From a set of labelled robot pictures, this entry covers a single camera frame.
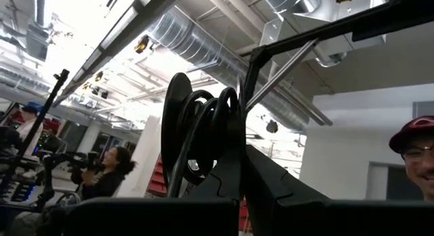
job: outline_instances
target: spiral duct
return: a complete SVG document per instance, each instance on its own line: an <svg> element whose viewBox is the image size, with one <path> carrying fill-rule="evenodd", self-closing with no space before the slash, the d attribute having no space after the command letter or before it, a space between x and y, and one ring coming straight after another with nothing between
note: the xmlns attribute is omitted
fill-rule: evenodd
<svg viewBox="0 0 434 236"><path fill-rule="evenodd" d="M146 33L195 66L217 62L203 72L226 86L236 87L237 76L245 77L248 66L221 43L197 26L179 8L173 7L150 25ZM267 79L260 75L256 85L259 90ZM265 96L261 105L267 108L276 121L287 128L302 131L309 118L289 101L288 92L277 86Z"/></svg>

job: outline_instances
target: black cable reel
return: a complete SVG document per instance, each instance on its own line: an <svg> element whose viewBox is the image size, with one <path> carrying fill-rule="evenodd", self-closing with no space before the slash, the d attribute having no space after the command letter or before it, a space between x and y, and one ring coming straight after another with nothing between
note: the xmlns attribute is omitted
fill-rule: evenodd
<svg viewBox="0 0 434 236"><path fill-rule="evenodd" d="M218 98L193 91L189 78L177 73L170 81L161 124L161 160L168 197L178 197L182 178L200 184L225 149L245 148L245 105L225 88ZM194 170L189 161L195 162Z"/></svg>

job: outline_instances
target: eyeglasses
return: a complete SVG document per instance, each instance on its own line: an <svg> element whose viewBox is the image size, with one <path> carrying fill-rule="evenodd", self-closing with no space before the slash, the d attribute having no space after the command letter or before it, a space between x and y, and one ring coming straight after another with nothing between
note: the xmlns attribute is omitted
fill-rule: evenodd
<svg viewBox="0 0 434 236"><path fill-rule="evenodd" d="M425 152L428 151L430 155L434 155L434 146L431 147L410 147L408 149L405 149L403 153L401 154L402 158L405 160L411 160L411 161L420 161Z"/></svg>

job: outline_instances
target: red baseball cap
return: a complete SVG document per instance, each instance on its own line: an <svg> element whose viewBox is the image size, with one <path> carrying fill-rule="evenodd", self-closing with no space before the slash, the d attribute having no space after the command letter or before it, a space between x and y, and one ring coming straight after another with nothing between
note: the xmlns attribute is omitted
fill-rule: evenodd
<svg viewBox="0 0 434 236"><path fill-rule="evenodd" d="M434 135L434 116L418 117L405 124L401 131L391 138L389 147L401 154L412 139L424 135Z"/></svg>

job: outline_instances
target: cap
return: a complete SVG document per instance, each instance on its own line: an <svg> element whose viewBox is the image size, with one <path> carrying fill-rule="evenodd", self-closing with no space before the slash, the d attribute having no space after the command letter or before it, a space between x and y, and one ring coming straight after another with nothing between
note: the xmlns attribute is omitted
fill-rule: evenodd
<svg viewBox="0 0 434 236"><path fill-rule="evenodd" d="M391 138L389 147L396 153L401 153L413 138L431 134L434 135L434 116L418 117L405 124Z"/></svg>
<svg viewBox="0 0 434 236"><path fill-rule="evenodd" d="M38 109L36 109L36 107L33 107L33 106L24 106L21 108L21 111L25 112L25 113L32 113L35 115L38 114Z"/></svg>

